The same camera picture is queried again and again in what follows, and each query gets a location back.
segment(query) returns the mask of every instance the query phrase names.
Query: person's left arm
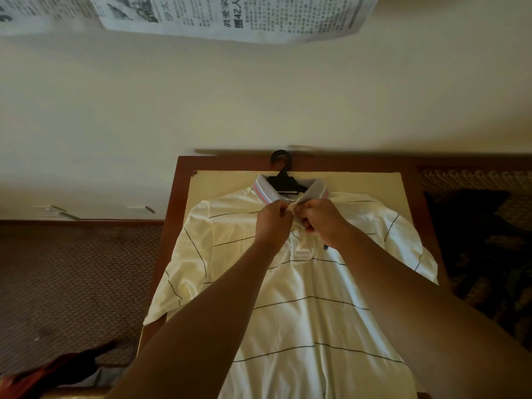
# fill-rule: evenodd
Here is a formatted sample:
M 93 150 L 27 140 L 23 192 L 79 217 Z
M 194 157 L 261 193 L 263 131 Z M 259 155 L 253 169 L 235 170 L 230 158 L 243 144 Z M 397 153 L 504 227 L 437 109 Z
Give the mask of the person's left arm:
M 266 270 L 290 233 L 287 206 L 262 209 L 251 247 L 157 332 L 106 398 L 218 396 Z

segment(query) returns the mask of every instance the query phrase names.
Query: hanger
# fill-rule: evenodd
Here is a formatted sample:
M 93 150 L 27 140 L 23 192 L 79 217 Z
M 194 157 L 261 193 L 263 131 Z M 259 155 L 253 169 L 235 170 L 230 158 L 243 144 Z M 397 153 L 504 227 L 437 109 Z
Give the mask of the hanger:
M 281 169 L 281 172 L 279 172 L 276 176 L 267 177 L 266 180 L 268 183 L 273 186 L 273 188 L 279 192 L 279 194 L 283 195 L 296 195 L 299 192 L 305 193 L 307 188 L 303 185 L 300 185 L 297 183 L 294 177 L 288 176 L 287 171 L 289 171 L 292 168 L 292 155 L 285 150 L 277 150 L 275 151 L 270 158 L 271 163 L 273 164 L 276 159 L 280 156 L 284 156 L 286 158 L 286 164 Z

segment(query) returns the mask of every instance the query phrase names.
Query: cream board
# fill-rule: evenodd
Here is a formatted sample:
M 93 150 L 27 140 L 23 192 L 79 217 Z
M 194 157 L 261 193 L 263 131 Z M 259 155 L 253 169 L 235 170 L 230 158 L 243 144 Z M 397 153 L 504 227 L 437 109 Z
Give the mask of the cream board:
M 276 175 L 278 171 L 198 171 L 190 180 L 185 219 L 190 209 L 200 201 L 245 189 L 251 186 L 260 173 Z M 296 179 L 321 178 L 330 191 L 370 195 L 412 222 L 403 181 L 398 172 L 289 172 L 289 174 Z

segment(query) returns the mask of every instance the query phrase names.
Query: person's right arm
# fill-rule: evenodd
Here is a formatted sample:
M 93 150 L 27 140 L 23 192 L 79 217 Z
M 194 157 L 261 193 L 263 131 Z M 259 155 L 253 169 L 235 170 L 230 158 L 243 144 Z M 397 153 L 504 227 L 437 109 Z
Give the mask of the person's right arm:
M 405 266 L 327 199 L 296 208 L 340 252 L 382 332 L 434 399 L 532 397 L 532 354 L 497 324 Z

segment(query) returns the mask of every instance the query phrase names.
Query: polo shirt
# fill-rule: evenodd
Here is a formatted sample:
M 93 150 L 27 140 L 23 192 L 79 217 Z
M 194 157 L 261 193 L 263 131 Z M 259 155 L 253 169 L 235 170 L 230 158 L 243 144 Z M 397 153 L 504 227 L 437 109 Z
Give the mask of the polo shirt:
M 253 242 L 272 201 L 328 197 L 342 216 L 406 266 L 436 281 L 437 265 L 407 220 L 364 195 L 319 179 L 282 196 L 260 175 L 249 188 L 202 201 L 188 215 L 144 324 L 174 315 Z M 264 277 L 221 398 L 416 398 L 412 372 L 388 342 L 341 255 L 293 222 Z

